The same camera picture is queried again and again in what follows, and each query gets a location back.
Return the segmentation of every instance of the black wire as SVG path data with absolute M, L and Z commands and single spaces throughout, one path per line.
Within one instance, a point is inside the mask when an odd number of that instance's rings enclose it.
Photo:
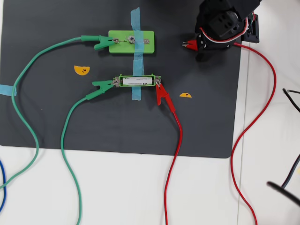
M 292 93 L 300 94 L 300 92 L 299 92 L 299 91 L 295 91 L 295 90 L 287 90 L 287 93 L 288 93 L 288 92 L 292 92 Z
M 290 100 L 290 102 L 292 103 L 292 105 L 298 110 L 298 112 L 300 112 L 300 108 L 296 105 L 296 103 L 293 101 L 293 99 L 291 98 L 291 96 L 288 93 L 288 92 L 294 92 L 294 93 L 300 94 L 300 92 L 297 92 L 297 91 L 294 91 L 294 90 L 288 90 L 288 91 L 286 91 L 285 88 L 283 88 L 282 90 L 285 93 L 285 95 L 288 97 L 288 99 Z
M 299 91 L 295 91 L 295 90 L 286 90 L 286 89 L 282 89 L 283 92 L 285 93 L 285 95 L 288 97 L 288 99 L 291 101 L 292 105 L 295 106 L 295 108 L 300 112 L 300 108 L 296 105 L 296 103 L 293 101 L 293 99 L 291 98 L 291 96 L 289 95 L 289 92 L 293 92 L 293 93 L 297 93 L 300 94 Z M 285 188 L 286 185 L 290 182 L 293 173 L 295 172 L 297 165 L 300 162 L 300 155 L 298 156 L 298 158 L 296 159 L 294 165 L 292 166 L 289 175 L 287 176 L 286 180 L 284 181 L 284 183 L 281 185 L 282 188 Z
M 290 173 L 289 175 L 287 175 L 287 178 L 286 180 L 284 181 L 284 183 L 281 185 L 282 188 L 285 188 L 286 185 L 290 182 L 291 178 L 292 178 L 292 175 L 293 173 L 295 172 L 296 168 L 297 168 L 297 165 L 299 164 L 300 162 L 300 155 L 298 156 L 298 158 L 296 159 L 294 165 L 292 165 L 292 168 L 290 170 Z
M 273 188 L 274 190 L 278 191 L 279 193 L 283 194 L 285 197 L 287 197 L 288 199 L 290 199 L 291 201 L 293 201 L 294 203 L 296 203 L 298 206 L 300 206 L 300 200 L 299 200 L 299 198 L 297 198 L 296 196 L 294 196 L 290 192 L 284 190 L 279 185 L 277 185 L 277 184 L 275 184 L 273 182 L 270 182 L 270 181 L 267 183 L 267 185 L 270 186 L 271 188 Z

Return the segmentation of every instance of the white table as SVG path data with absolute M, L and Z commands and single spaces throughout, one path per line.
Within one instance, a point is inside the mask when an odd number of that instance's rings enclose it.
M 281 184 L 300 153 L 300 114 L 281 91 L 283 87 L 300 90 L 299 11 L 299 0 L 264 0 L 255 11 L 260 17 L 261 43 L 251 47 L 273 63 L 278 85 L 270 108 L 238 145 L 234 168 L 239 183 L 242 165 L 242 191 L 262 225 L 300 223 L 300 209 L 266 186 L 268 180 Z M 234 140 L 263 108 L 272 85 L 265 61 L 242 50 Z M 293 98 L 300 104 L 300 95 Z M 34 153 L 35 149 L 0 146 L 7 177 L 24 168 Z M 171 156 L 68 150 L 66 155 L 82 191 L 82 225 L 165 224 L 163 190 Z M 169 224 L 254 224 L 233 186 L 229 162 L 178 157 L 168 189 Z M 297 196 L 299 178 L 295 174 L 287 187 Z M 60 150 L 41 150 L 35 164 L 8 185 L 7 193 L 0 224 L 74 225 L 77 221 L 77 190 Z

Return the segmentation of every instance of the battery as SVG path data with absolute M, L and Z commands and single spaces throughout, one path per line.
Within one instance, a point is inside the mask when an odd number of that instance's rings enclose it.
M 126 86 L 145 86 L 152 85 L 153 78 L 149 76 L 123 77 L 123 85 Z

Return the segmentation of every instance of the red alligator clip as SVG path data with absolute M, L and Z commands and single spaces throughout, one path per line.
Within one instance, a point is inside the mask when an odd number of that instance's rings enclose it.
M 165 91 L 165 88 L 159 81 L 159 79 L 155 80 L 155 87 L 156 87 L 156 97 L 157 97 L 157 105 L 161 105 L 161 98 L 164 98 L 167 102 L 170 111 L 173 113 L 176 111 L 175 106 L 173 105 L 173 102 L 169 96 L 169 93 Z
M 198 51 L 197 40 L 186 41 L 182 43 L 183 47 Z

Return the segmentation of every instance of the green switch board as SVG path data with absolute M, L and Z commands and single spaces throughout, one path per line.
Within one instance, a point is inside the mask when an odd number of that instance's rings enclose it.
M 143 33 L 144 39 L 149 40 L 148 44 L 144 44 L 144 54 L 152 54 L 154 53 L 154 32 L 144 31 Z M 118 38 L 119 41 L 124 41 L 131 35 L 135 35 L 135 32 L 133 30 L 110 30 L 108 32 L 108 37 Z M 108 48 L 110 53 L 135 53 L 135 44 L 131 44 L 128 41 L 111 45 Z

